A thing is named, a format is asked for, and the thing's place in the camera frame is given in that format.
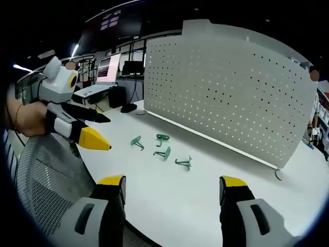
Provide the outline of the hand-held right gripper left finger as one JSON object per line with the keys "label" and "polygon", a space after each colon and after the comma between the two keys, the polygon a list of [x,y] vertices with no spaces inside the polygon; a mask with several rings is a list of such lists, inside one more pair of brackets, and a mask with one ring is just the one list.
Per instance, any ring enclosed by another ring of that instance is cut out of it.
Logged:
{"label": "hand-held right gripper left finger", "polygon": [[80,198],[50,236],[54,246],[123,246],[126,176],[101,179],[89,197]]}

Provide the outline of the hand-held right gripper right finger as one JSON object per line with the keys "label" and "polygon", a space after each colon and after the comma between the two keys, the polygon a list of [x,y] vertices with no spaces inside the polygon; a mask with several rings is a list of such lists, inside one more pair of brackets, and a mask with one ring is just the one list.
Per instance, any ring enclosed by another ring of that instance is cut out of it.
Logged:
{"label": "hand-held right gripper right finger", "polygon": [[256,199],[241,179],[220,177],[223,246],[293,246],[284,218],[265,200]]}

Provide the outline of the person's left hand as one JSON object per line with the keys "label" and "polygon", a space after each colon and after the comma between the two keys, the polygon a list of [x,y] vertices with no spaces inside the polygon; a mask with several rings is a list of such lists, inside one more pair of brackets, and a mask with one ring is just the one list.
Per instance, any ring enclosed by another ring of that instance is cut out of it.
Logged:
{"label": "person's left hand", "polygon": [[34,102],[20,107],[17,114],[17,129],[26,137],[40,136],[46,133],[47,107]]}

